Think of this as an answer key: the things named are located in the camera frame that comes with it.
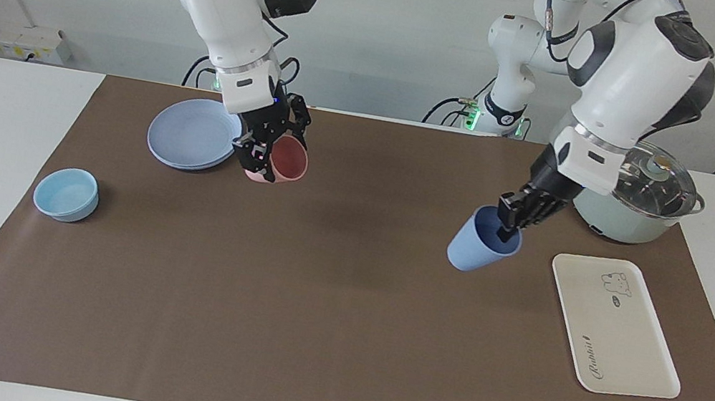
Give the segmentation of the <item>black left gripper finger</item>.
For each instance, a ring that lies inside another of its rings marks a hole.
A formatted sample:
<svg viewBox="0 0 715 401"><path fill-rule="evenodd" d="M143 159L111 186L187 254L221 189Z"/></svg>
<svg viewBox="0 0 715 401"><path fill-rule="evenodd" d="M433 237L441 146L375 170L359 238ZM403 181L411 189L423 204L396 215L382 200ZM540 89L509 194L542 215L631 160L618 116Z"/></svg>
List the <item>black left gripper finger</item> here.
<svg viewBox="0 0 715 401"><path fill-rule="evenodd" d="M526 199L522 229L536 226L554 214L557 210L557 202L555 195L532 191Z"/></svg>
<svg viewBox="0 0 715 401"><path fill-rule="evenodd" d="M524 221L526 208L529 204L530 192L519 190L502 193L499 197L497 217L500 227L496 237L503 243L509 243L521 231L521 222Z"/></svg>

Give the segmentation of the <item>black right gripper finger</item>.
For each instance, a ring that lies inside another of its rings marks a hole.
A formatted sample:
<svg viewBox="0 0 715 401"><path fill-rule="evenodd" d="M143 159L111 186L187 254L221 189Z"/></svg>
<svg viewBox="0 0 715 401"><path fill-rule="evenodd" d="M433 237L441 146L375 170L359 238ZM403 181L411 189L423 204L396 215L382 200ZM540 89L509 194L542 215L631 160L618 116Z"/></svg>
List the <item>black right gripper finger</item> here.
<svg viewBox="0 0 715 401"><path fill-rule="evenodd" d="M307 109L307 103L302 95L289 94L289 108L292 113L292 121L288 123L287 129L295 137L295 140L307 145L305 133L307 126L311 124L311 114Z"/></svg>
<svg viewBox="0 0 715 401"><path fill-rule="evenodd" d="M274 142L257 140L252 132L246 132L232 140L231 146L245 175L275 179L271 159Z"/></svg>

